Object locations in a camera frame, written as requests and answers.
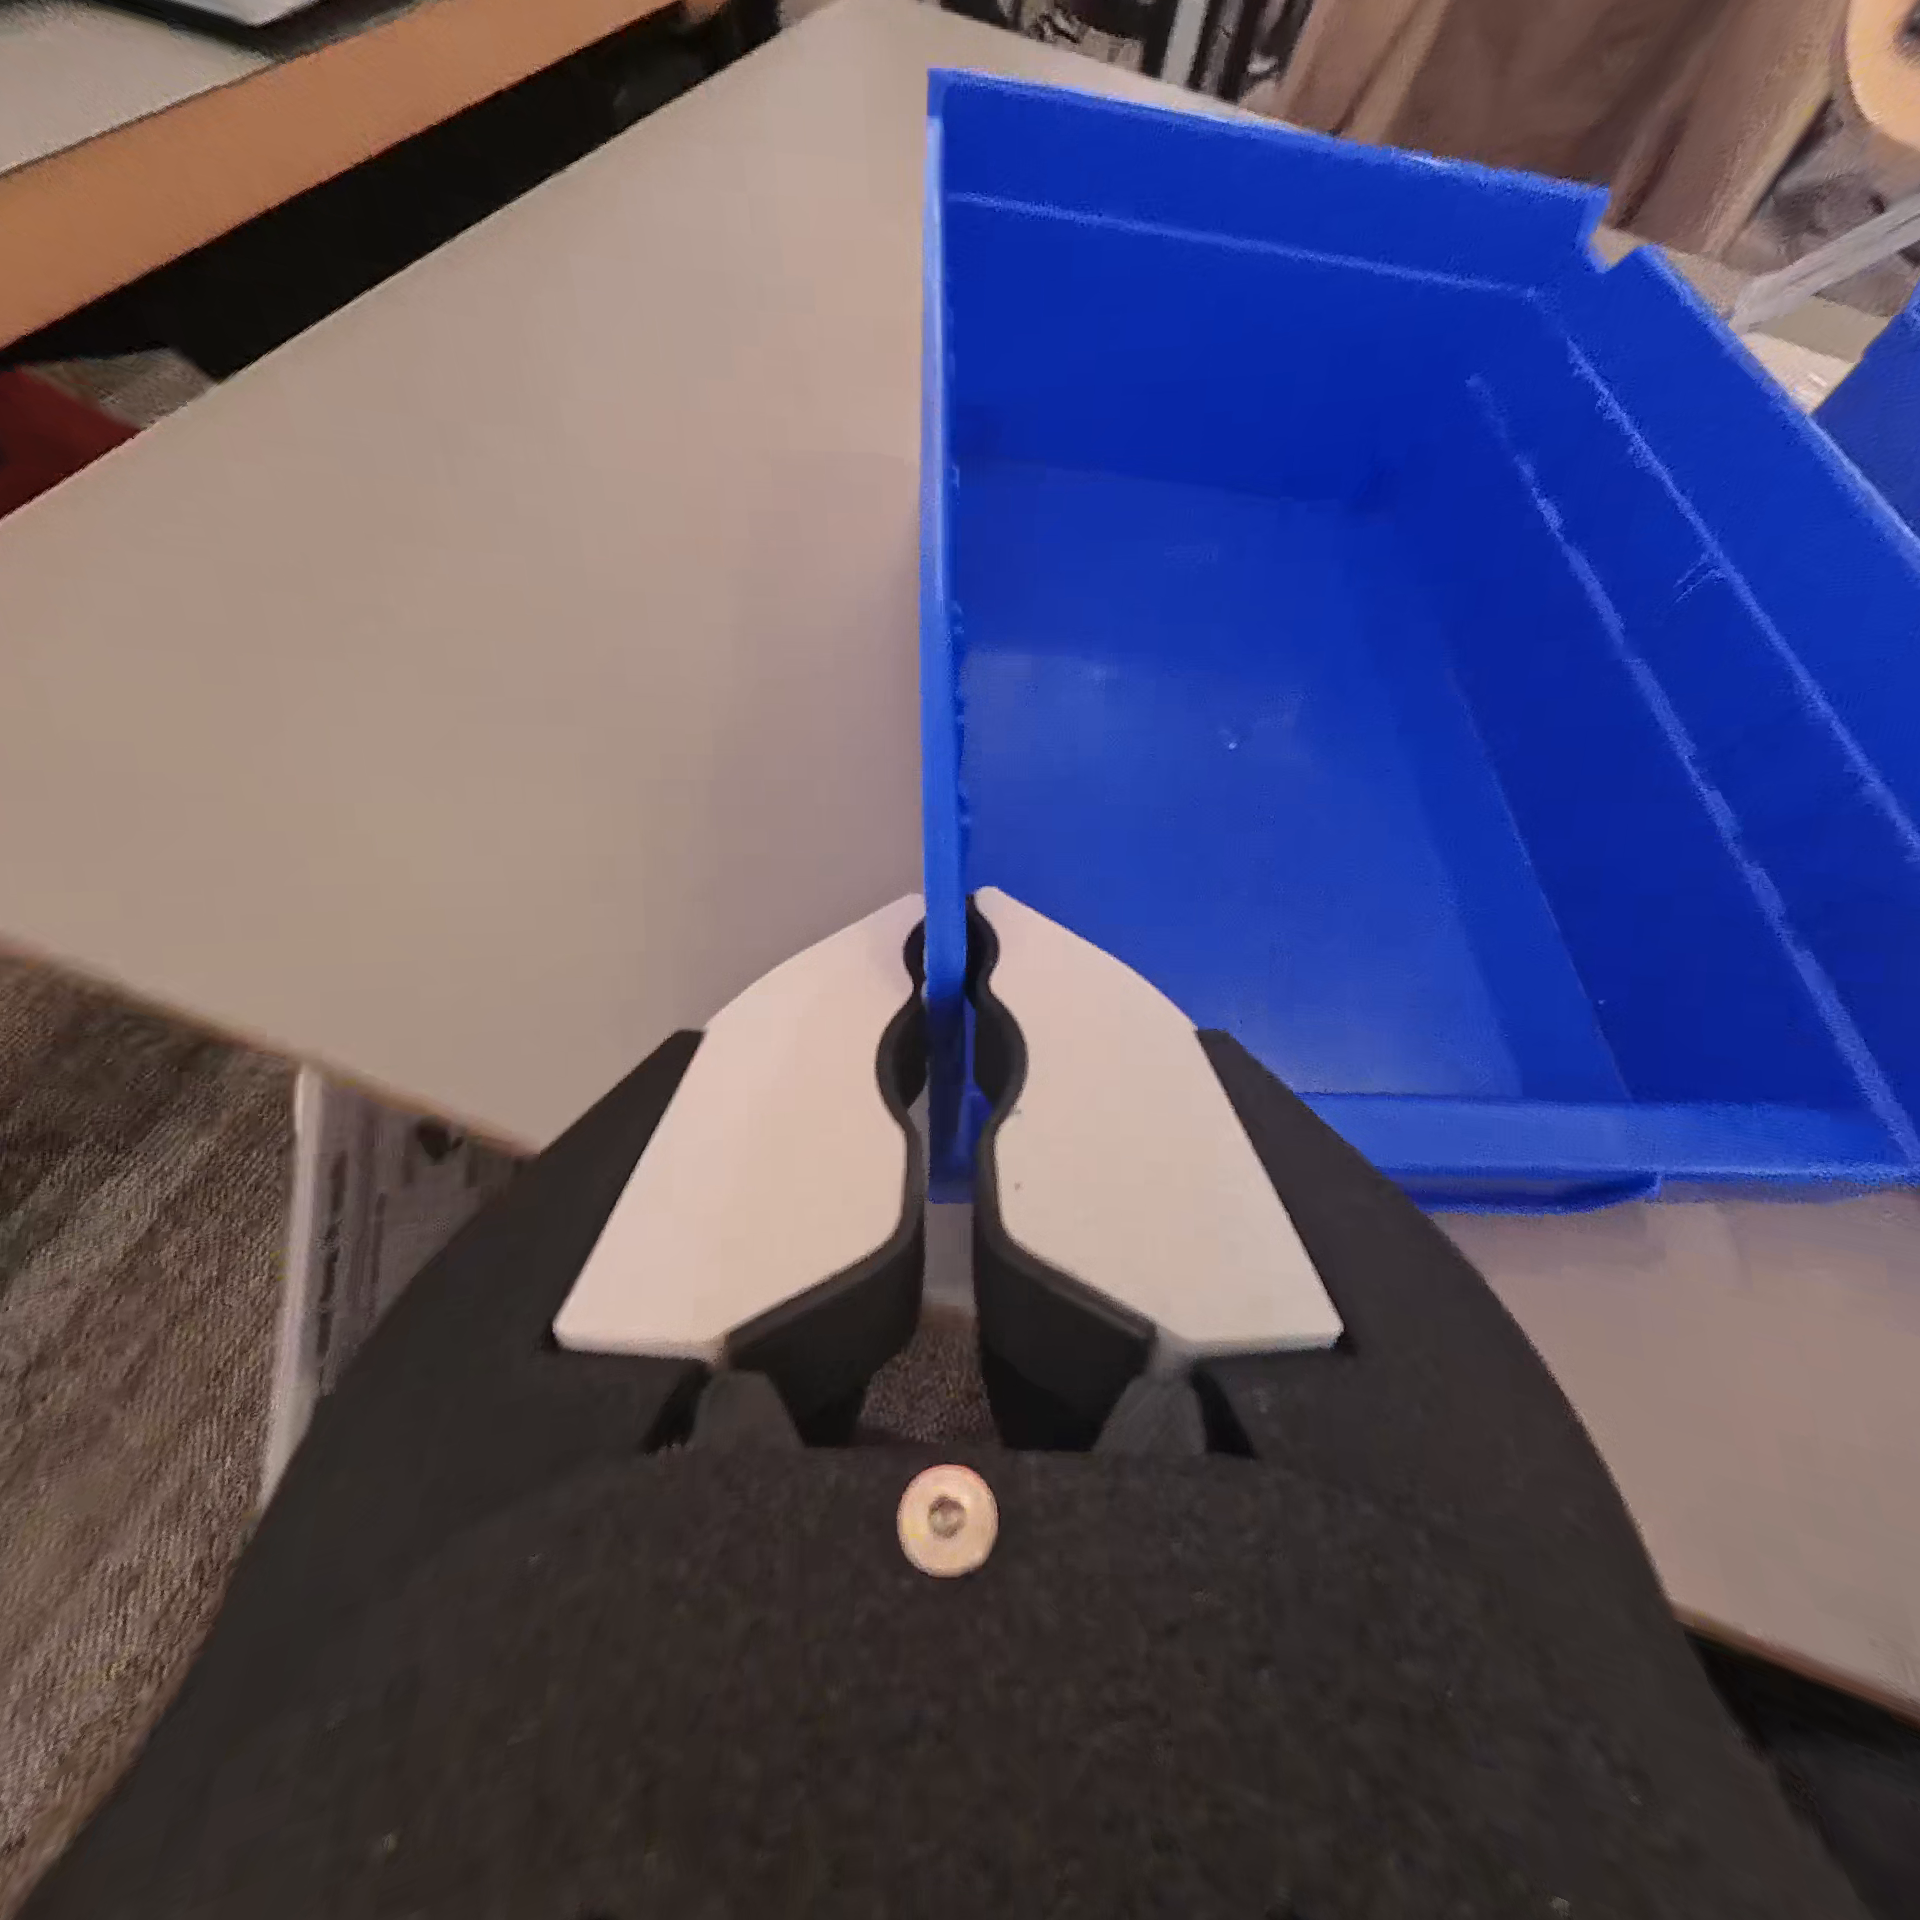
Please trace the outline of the white printed box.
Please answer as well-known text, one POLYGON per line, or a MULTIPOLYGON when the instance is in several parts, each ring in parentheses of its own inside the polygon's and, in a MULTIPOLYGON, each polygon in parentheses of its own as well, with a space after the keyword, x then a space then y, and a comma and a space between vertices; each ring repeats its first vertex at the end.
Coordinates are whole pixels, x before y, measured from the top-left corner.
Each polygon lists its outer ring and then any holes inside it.
POLYGON ((454 1119, 298 1066, 262 1502, 385 1310, 517 1163, 517 1157, 454 1119))

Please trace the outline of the dark red seat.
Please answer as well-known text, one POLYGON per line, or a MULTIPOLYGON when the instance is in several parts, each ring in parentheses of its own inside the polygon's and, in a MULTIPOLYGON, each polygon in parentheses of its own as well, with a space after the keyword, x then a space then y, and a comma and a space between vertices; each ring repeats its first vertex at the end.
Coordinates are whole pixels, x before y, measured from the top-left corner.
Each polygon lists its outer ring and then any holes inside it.
POLYGON ((139 425, 112 419, 84 393, 56 389, 36 369, 0 375, 0 514, 28 506, 71 470, 91 467, 139 425))

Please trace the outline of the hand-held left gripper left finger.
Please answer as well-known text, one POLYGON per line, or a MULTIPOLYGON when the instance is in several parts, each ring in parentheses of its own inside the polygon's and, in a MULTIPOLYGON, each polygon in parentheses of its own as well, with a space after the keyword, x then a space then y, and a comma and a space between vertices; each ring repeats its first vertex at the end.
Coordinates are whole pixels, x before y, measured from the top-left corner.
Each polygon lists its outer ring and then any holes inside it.
POLYGON ((698 1033, 552 1334, 765 1382, 848 1450, 926 1314, 926 901, 787 954, 698 1033))

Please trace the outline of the blue plastic bin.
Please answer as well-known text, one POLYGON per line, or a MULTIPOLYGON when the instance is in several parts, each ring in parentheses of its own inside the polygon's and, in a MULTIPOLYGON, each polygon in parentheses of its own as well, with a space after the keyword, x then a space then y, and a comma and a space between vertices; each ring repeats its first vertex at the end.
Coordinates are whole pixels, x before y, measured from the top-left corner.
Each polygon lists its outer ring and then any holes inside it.
POLYGON ((1920 527, 1920 291, 1813 412, 1824 437, 1920 527))
POLYGON ((1001 888, 1429 1207, 1917 1184, 1917 527, 1597 216, 929 71, 929 988, 1001 888))

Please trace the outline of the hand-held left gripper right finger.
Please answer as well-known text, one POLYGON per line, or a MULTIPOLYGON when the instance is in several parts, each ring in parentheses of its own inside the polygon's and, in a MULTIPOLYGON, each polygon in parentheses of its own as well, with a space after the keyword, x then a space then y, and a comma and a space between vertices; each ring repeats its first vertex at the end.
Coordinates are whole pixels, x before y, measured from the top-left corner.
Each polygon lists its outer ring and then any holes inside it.
POLYGON ((1342 1310, 1197 1023, 1001 888, 968 901, 975 1345, 1009 1450, 1208 1450, 1201 1373, 1342 1310))

